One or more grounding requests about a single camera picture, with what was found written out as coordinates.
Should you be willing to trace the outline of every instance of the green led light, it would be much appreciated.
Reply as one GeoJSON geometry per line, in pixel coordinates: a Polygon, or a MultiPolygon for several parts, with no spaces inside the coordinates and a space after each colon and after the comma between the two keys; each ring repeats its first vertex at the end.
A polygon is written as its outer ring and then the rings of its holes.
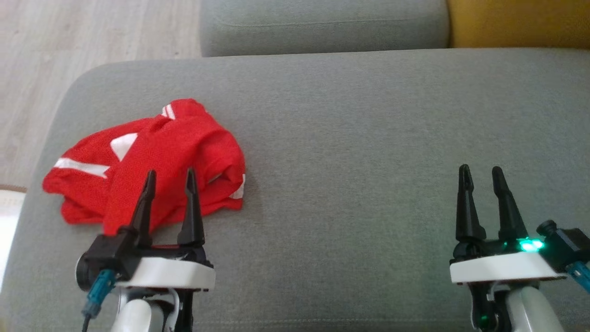
{"type": "Polygon", "coordinates": [[[537,248],[535,248],[535,246],[533,246],[533,244],[529,243],[529,242],[525,242],[525,243],[521,242],[520,247],[522,248],[522,250],[524,250],[526,252],[537,251],[537,248]]]}
{"type": "Polygon", "coordinates": [[[488,318],[488,316],[482,315],[480,317],[480,328],[487,328],[489,324],[490,324],[490,319],[488,318]]]}
{"type": "Polygon", "coordinates": [[[543,245],[545,245],[543,243],[543,241],[541,241],[541,240],[533,240],[533,246],[535,246],[535,248],[541,249],[541,248],[543,248],[543,245]]]}
{"type": "Polygon", "coordinates": [[[521,240],[520,241],[520,247],[522,248],[523,251],[526,252],[536,252],[539,251],[539,249],[541,249],[543,247],[544,243],[541,240],[529,240],[529,239],[525,239],[525,240],[521,240]]]}

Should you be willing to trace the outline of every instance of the black cable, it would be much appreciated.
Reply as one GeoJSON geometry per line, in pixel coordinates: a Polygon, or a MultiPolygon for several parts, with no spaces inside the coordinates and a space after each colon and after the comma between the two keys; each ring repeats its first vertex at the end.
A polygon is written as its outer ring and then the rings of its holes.
{"type": "Polygon", "coordinates": [[[88,331],[88,324],[90,323],[90,315],[84,316],[84,324],[82,324],[82,332],[88,331]]]}

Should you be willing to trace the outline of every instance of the white stripe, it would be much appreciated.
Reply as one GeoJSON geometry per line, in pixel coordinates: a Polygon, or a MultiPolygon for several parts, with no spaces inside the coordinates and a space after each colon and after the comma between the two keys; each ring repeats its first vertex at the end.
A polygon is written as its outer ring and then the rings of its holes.
{"type": "Polygon", "coordinates": [[[107,178],[104,174],[109,169],[109,166],[97,165],[97,164],[86,164],[83,162],[75,161],[69,158],[60,158],[55,163],[56,168],[71,168],[84,173],[99,176],[101,178],[107,178]]]}
{"type": "Polygon", "coordinates": [[[119,161],[123,160],[123,157],[125,157],[127,152],[129,152],[129,149],[131,149],[135,139],[137,139],[137,133],[134,132],[117,137],[111,141],[111,149],[113,149],[113,152],[117,155],[119,161]]]}
{"type": "Polygon", "coordinates": [[[240,199],[244,197],[244,183],[246,183],[246,174],[242,174],[242,184],[233,194],[230,195],[230,198],[234,200],[240,199]]]}
{"type": "Polygon", "coordinates": [[[174,115],[174,111],[172,110],[172,105],[166,105],[166,110],[168,111],[168,116],[170,116],[172,120],[176,119],[176,115],[174,115]]]}

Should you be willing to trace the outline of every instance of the red cloth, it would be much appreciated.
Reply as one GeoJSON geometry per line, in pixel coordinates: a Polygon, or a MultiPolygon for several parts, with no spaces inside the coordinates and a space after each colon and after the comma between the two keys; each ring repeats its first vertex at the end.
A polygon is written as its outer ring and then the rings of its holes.
{"type": "Polygon", "coordinates": [[[174,100],[154,118],[92,134],[45,176],[43,189],[64,196],[68,223],[103,223],[113,235],[129,224],[149,170],[156,171],[150,231],[183,219],[189,167],[196,171],[201,213],[240,209],[244,155],[235,138],[193,99],[174,100]]]}

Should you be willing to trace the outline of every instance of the yellow cushion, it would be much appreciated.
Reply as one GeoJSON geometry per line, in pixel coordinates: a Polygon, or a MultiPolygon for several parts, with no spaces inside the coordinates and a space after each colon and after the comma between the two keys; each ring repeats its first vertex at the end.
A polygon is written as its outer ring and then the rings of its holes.
{"type": "Polygon", "coordinates": [[[447,0],[451,47],[590,48],[590,0],[447,0]]]}

